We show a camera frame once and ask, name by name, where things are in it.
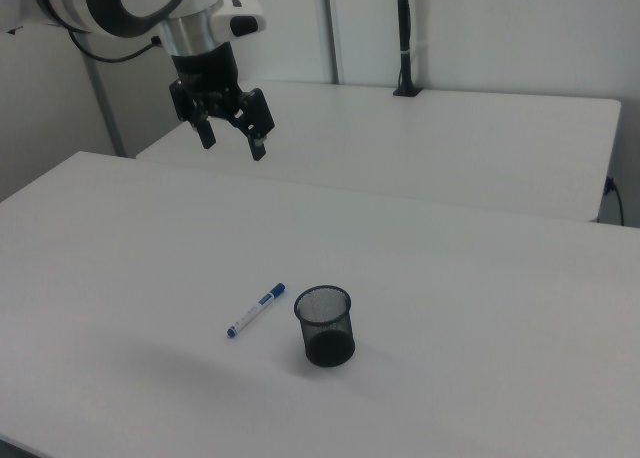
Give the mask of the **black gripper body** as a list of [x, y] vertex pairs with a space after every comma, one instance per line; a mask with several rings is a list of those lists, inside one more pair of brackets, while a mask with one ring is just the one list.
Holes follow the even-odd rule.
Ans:
[[197, 93], [209, 117], [228, 119], [238, 110], [241, 89], [230, 43], [195, 56], [172, 56], [178, 79]]

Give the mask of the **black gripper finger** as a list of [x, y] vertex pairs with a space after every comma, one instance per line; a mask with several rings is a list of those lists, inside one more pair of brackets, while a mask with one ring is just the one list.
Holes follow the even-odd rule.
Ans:
[[169, 86], [177, 118], [188, 122], [198, 134], [204, 149], [210, 149], [216, 138], [208, 121], [209, 114], [200, 96], [190, 91], [180, 80]]
[[261, 89], [254, 88], [240, 94], [232, 125], [247, 138], [254, 161], [266, 156], [265, 141], [275, 128], [275, 123]]

